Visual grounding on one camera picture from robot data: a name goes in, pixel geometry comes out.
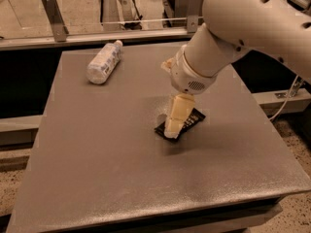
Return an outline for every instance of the speckled floor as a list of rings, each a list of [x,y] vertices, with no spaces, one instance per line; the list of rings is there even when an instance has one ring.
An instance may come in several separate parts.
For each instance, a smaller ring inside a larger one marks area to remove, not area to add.
[[[274,123],[305,172],[311,177],[311,143],[305,141],[295,116],[282,116]],[[9,214],[16,199],[30,149],[0,149],[0,216]],[[311,193],[289,196],[281,201],[283,212],[252,233],[311,233]]]

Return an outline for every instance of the gray tabletop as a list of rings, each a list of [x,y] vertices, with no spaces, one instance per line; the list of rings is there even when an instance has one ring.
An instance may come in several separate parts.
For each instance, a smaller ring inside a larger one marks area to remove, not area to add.
[[[311,189],[231,66],[196,96],[207,117],[172,144],[162,61],[181,43],[124,47],[104,85],[86,80],[99,50],[62,54],[8,232],[116,223]]]

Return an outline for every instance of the bottle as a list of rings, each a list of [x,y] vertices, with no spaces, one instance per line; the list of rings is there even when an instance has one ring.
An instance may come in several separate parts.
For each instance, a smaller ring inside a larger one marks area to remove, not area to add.
[[[86,77],[89,81],[96,84],[105,83],[121,60],[122,41],[108,43],[105,47],[90,61],[86,68]]]

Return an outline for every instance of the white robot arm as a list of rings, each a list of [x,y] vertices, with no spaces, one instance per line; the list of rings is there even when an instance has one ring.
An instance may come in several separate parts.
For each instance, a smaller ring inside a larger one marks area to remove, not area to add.
[[[165,136],[176,138],[194,107],[228,64],[249,50],[263,52],[311,83],[311,17],[286,0],[204,0],[205,23],[173,57],[171,100]]]

